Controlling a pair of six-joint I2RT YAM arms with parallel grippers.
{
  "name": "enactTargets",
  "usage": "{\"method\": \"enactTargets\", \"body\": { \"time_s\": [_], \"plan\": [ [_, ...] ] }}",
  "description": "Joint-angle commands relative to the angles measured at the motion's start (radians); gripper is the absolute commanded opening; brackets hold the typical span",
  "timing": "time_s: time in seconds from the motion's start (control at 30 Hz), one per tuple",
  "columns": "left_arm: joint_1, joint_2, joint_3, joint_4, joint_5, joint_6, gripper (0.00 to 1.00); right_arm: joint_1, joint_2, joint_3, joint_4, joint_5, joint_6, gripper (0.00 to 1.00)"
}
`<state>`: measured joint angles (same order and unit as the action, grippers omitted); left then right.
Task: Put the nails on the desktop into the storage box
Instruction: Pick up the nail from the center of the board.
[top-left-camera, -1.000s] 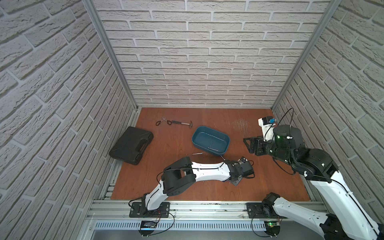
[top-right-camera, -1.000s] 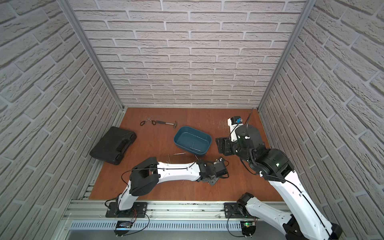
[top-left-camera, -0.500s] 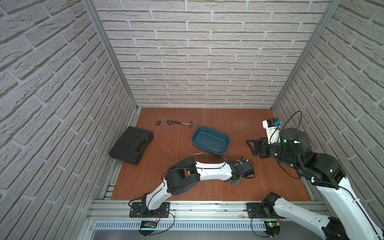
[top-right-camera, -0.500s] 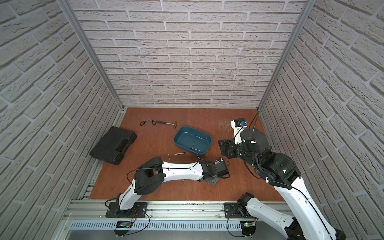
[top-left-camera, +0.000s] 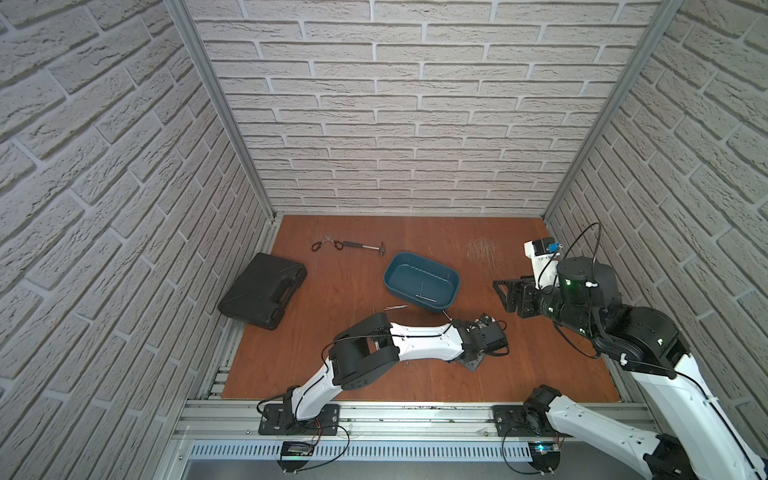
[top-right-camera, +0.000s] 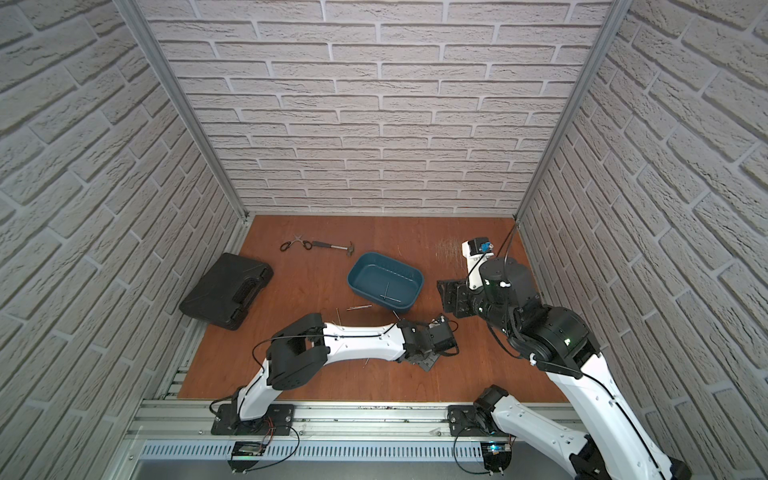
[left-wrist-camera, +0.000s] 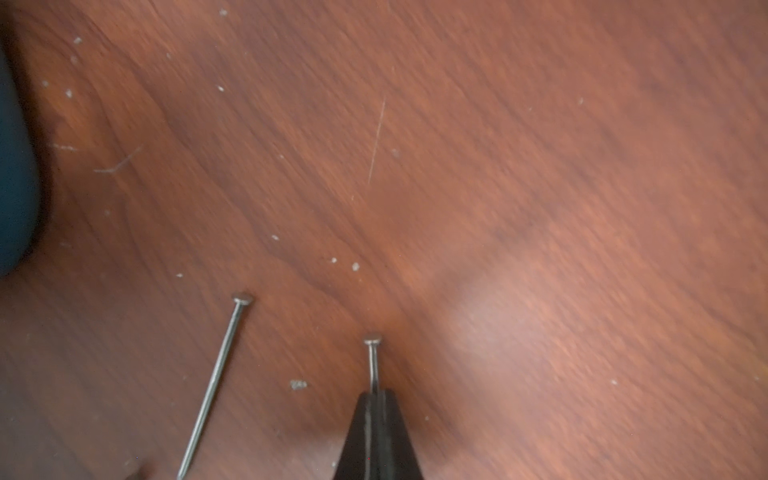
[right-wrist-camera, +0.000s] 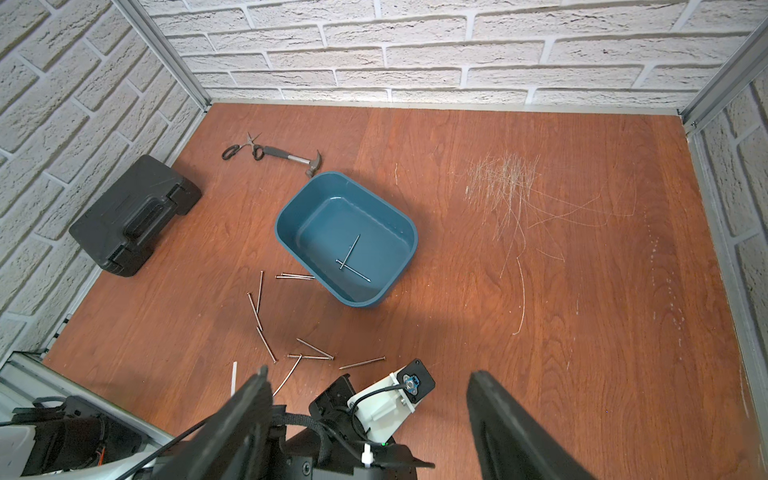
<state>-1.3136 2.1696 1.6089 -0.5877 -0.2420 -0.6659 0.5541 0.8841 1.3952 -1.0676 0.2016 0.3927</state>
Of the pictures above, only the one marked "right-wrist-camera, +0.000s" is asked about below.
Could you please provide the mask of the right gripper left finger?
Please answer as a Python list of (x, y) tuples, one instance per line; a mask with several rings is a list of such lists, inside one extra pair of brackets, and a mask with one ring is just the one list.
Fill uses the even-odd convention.
[(267, 462), (272, 390), (263, 366), (154, 479), (258, 479)]

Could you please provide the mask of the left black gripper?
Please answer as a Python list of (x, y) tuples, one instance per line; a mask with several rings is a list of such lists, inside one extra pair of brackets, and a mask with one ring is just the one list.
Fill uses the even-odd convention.
[(348, 412), (356, 393), (349, 376), (338, 377), (309, 405), (307, 415), (274, 405), (264, 447), (265, 479), (416, 479), (435, 464), (415, 457), (390, 438), (362, 439), (361, 424)]

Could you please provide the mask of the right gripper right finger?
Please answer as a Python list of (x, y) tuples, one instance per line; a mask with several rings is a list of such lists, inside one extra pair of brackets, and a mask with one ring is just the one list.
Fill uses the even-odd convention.
[(591, 479), (487, 371), (471, 374), (467, 406), (484, 479)]

